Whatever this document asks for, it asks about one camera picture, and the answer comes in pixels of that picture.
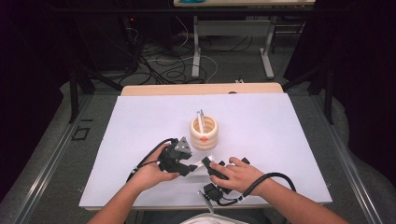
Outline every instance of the white tabletop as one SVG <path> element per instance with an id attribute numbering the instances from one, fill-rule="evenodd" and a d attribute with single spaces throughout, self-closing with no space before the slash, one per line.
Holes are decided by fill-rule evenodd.
<path id="1" fill-rule="evenodd" d="M 297 191 L 318 203 L 332 198 L 303 129 L 286 93 L 216 95 L 120 96 L 99 148 L 79 206 L 104 206 L 125 184 L 132 169 L 167 138 L 190 139 L 189 125 L 203 109 L 219 125 L 219 142 L 209 151 L 193 148 L 185 164 L 213 155 L 216 161 L 246 157 L 265 173 L 280 172 Z M 275 178 L 288 186 L 286 181 Z M 188 209 L 205 207 L 197 191 L 210 183 L 205 168 L 143 192 L 134 209 Z M 233 191 L 230 198 L 240 194 Z M 249 196 L 236 206 L 263 206 Z"/>
<path id="2" fill-rule="evenodd" d="M 252 6 L 303 6 L 314 5 L 315 0 L 205 0 L 202 3 L 180 3 L 175 7 L 252 7 Z"/>

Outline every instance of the gray floor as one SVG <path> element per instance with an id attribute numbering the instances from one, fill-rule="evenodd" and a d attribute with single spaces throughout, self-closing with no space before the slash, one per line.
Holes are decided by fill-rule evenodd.
<path id="1" fill-rule="evenodd" d="M 263 39 L 254 38 L 251 46 L 244 51 L 218 52 L 213 49 L 231 49 L 240 43 L 244 37 L 216 37 L 210 38 L 211 47 L 203 49 L 202 54 L 209 57 L 203 58 L 201 66 L 207 72 L 206 79 L 209 83 L 231 83 L 236 79 L 245 82 L 276 81 L 284 83 L 282 78 L 284 70 L 290 59 L 290 55 L 298 41 L 297 35 L 279 36 L 276 42 L 276 53 L 270 55 L 270 60 L 276 74 L 275 80 L 267 80 L 265 77 L 258 48 Z M 188 52 L 186 48 L 176 48 L 179 53 Z M 175 58 L 162 54 L 148 57 L 149 59 L 174 60 Z M 152 62 L 153 68 L 165 71 L 168 67 Z M 189 79 L 191 67 L 185 72 Z M 120 73 L 109 72 L 106 76 L 119 80 Z M 122 85 L 137 84 L 146 79 L 145 75 L 133 75 L 122 81 Z M 96 151 L 101 143 L 102 136 L 106 130 L 108 119 L 119 92 L 109 88 L 107 85 L 94 81 L 97 92 L 94 96 L 83 97 L 81 94 L 81 106 L 84 109 L 74 128 L 68 126 L 70 116 L 70 102 L 68 99 L 68 85 L 63 86 L 64 101 L 48 127 L 35 153 L 29 160 L 21 176 L 14 187 L 0 204 L 1 223 L 84 223 L 93 215 L 78 207 L 81 196 L 81 187 L 85 185 Z M 148 84 L 155 84 L 152 79 Z M 304 128 L 314 155 L 318 161 L 319 168 L 324 178 L 330 183 L 329 191 L 333 203 L 328 204 L 336 213 L 345 217 L 351 223 L 373 223 L 367 220 L 367 214 L 361 210 L 361 201 L 356 197 L 356 189 L 351 187 L 351 181 L 345 175 L 345 170 L 336 153 L 334 141 L 329 133 L 322 114 L 318 109 L 320 97 L 308 96 L 306 83 L 289 90 L 288 94 L 293 102 L 296 113 Z M 344 108 L 335 101 L 333 106 L 334 129 L 341 142 L 347 144 L 347 118 Z M 85 140 L 67 138 L 68 133 L 76 133 L 77 129 L 89 128 Z M 54 154 L 62 147 L 61 153 Z M 367 194 L 370 196 L 376 211 L 383 223 L 396 223 L 396 195 L 395 188 L 370 166 L 353 157 L 354 164 L 359 170 L 359 177 L 364 183 Z M 53 168 L 53 173 L 45 175 L 43 167 Z M 48 182 L 40 182 L 37 177 L 44 177 Z M 42 189 L 34 189 L 34 186 L 42 186 Z M 265 213 L 274 223 L 280 223 L 282 217 L 273 209 L 265 209 Z M 132 212 L 128 223 L 139 223 L 143 213 Z"/>

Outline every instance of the black cable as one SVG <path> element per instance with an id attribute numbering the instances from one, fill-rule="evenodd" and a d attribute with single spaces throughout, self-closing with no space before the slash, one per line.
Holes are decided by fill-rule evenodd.
<path id="1" fill-rule="evenodd" d="M 151 40 L 150 43 L 160 46 L 160 44 L 158 44 L 155 40 Z M 152 49 L 152 48 L 155 48 L 155 46 L 144 47 L 144 49 Z M 161 63 L 161 61 L 158 62 L 157 60 L 159 60 L 159 58 L 164 54 L 171 56 L 171 57 L 175 57 L 175 58 L 177 58 L 177 60 L 174 63 L 171 62 L 170 64 L 164 64 L 164 63 Z M 197 65 L 186 64 L 184 62 L 184 60 L 181 59 L 180 55 L 177 52 L 172 51 L 172 50 L 162 50 L 162 51 L 150 54 L 150 56 L 155 56 L 155 55 L 158 55 L 157 59 L 155 60 L 156 64 L 158 64 L 159 66 L 171 66 L 171 68 L 161 71 L 161 72 L 158 72 L 149 64 L 148 60 L 146 60 L 146 58 L 145 58 L 146 56 L 140 55 L 140 57 L 138 58 L 139 68 L 141 68 L 141 69 L 144 68 L 144 70 L 146 70 L 146 68 L 147 68 L 148 71 L 140 72 L 140 73 L 132 73 L 132 71 L 127 70 L 124 75 L 120 76 L 119 84 L 121 84 L 122 81 L 125 80 L 125 78 L 131 77 L 134 75 L 146 75 L 147 76 L 147 78 L 143 82 L 138 83 L 137 85 L 146 84 L 151 80 L 154 80 L 155 84 L 160 84 L 160 85 L 162 85 L 162 84 L 166 85 L 166 84 L 205 83 L 205 80 L 207 77 L 206 70 L 203 67 L 199 66 L 200 70 L 203 70 L 203 73 L 201 73 L 200 76 L 203 75 L 204 78 L 194 78 L 193 80 L 189 79 L 187 77 L 187 75 L 185 74 L 185 72 L 187 70 L 187 66 L 197 66 Z"/>
<path id="2" fill-rule="evenodd" d="M 251 44 L 252 44 L 252 42 L 253 42 L 253 36 L 252 36 L 252 35 L 250 36 L 250 41 L 249 41 L 249 43 L 247 44 L 246 47 L 244 47 L 243 49 L 236 49 L 236 48 L 238 48 L 239 46 L 241 46 L 242 43 L 244 43 L 246 39 L 248 39 L 248 35 L 245 36 L 245 38 L 244 38 L 241 42 L 239 42 L 239 44 L 237 44 L 235 47 L 233 47 L 233 48 L 231 48 L 231 49 L 205 49 L 205 51 L 209 51 L 209 52 L 210 52 L 210 51 L 212 51 L 212 52 L 244 51 L 245 49 L 250 48 L 250 46 L 251 46 Z"/>
<path id="3" fill-rule="evenodd" d="M 193 38 L 191 38 L 190 34 L 188 35 L 188 37 L 189 37 L 189 40 L 185 44 L 183 44 L 186 41 L 186 38 L 184 38 L 184 37 L 183 38 L 180 37 L 178 40 L 175 41 L 175 45 L 178 46 L 176 48 L 177 52 L 180 49 L 187 50 L 186 52 L 181 53 L 181 54 L 180 54 L 180 52 L 178 52 L 179 56 L 191 55 L 191 53 L 193 52 L 193 49 L 194 49 L 193 44 L 192 44 Z"/>
<path id="4" fill-rule="evenodd" d="M 254 181 L 253 184 L 251 184 L 250 187 L 239 198 L 236 198 L 236 199 L 223 198 L 223 199 L 225 199 L 227 201 L 230 201 L 230 202 L 229 203 L 222 203 L 220 200 L 218 200 L 218 201 L 216 201 L 216 203 L 218 205 L 220 205 L 220 206 L 228 206 L 228 205 L 232 205 L 232 204 L 238 203 L 238 202 L 244 200 L 251 193 L 251 191 L 253 191 L 257 186 L 260 185 L 260 183 L 262 181 L 264 181 L 264 180 L 266 180 L 266 179 L 268 179 L 270 177 L 275 177 L 275 176 L 284 178 L 286 181 L 288 181 L 291 190 L 293 190 L 294 192 L 297 192 L 296 188 L 294 187 L 293 182 L 291 181 L 291 179 L 288 176 L 283 175 L 281 173 L 268 173 L 266 175 L 262 175 L 256 181 Z"/>
<path id="5" fill-rule="evenodd" d="M 148 40 L 148 44 L 152 44 L 151 46 L 145 47 L 143 50 L 154 52 L 152 55 L 145 55 L 145 56 L 153 56 L 157 54 L 162 54 L 165 52 L 165 48 L 162 47 L 158 42 L 155 42 L 151 39 L 150 36 L 146 36 Z"/>
<path id="6" fill-rule="evenodd" d="M 204 46 L 203 45 L 203 42 L 208 42 L 208 46 L 206 47 L 206 46 Z M 201 48 L 201 49 L 209 49 L 210 47 L 212 47 L 212 41 L 210 40 L 210 38 L 200 38 L 199 39 L 199 47 Z"/>
<path id="7" fill-rule="evenodd" d="M 140 167 L 154 162 L 154 161 L 150 161 L 150 162 L 147 162 L 147 163 L 144 163 L 144 164 L 143 164 L 143 162 L 145 162 L 145 161 L 152 155 L 152 153 L 154 153 L 155 150 L 157 150 L 160 146 L 162 146 L 164 143 L 169 142 L 169 141 L 170 141 L 171 143 L 174 143 L 174 142 L 177 141 L 177 139 L 176 139 L 176 138 L 168 138 L 168 139 L 165 139 L 165 140 L 161 141 L 161 143 L 159 143 L 154 149 L 152 149 L 152 150 L 148 153 L 148 155 L 147 155 L 145 158 L 143 158 L 143 160 L 142 160 L 141 162 L 139 162 L 139 164 L 137 164 L 137 166 L 136 166 L 136 167 L 132 170 L 132 172 L 129 174 L 129 176 L 128 176 L 126 182 L 128 182 L 128 181 L 132 178 L 132 176 L 134 176 L 134 174 L 139 170 Z"/>
<path id="8" fill-rule="evenodd" d="M 151 57 L 151 56 L 155 56 L 155 55 L 159 55 L 159 54 L 166 54 L 166 53 L 176 54 L 180 57 L 180 56 L 184 56 L 191 52 L 191 50 L 189 50 L 187 53 L 179 55 L 174 50 L 164 47 L 161 43 L 159 43 L 157 40 L 153 39 L 151 36 L 145 35 L 145 34 L 142 34 L 142 35 L 144 35 L 147 39 L 149 39 L 153 44 L 157 45 L 157 47 L 158 47 L 157 49 L 161 49 L 161 51 L 157 51 L 157 52 L 156 52 L 156 50 L 154 50 L 153 54 L 145 55 L 146 57 Z"/>

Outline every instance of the forearm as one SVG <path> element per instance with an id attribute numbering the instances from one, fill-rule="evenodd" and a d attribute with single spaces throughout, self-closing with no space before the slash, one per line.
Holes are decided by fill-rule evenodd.
<path id="1" fill-rule="evenodd" d="M 125 184 L 89 223 L 124 223 L 141 190 L 134 188 L 134 181 Z"/>
<path id="2" fill-rule="evenodd" d="M 347 223 L 326 207 L 283 187 L 272 179 L 263 181 L 258 188 L 260 196 L 293 224 Z"/>

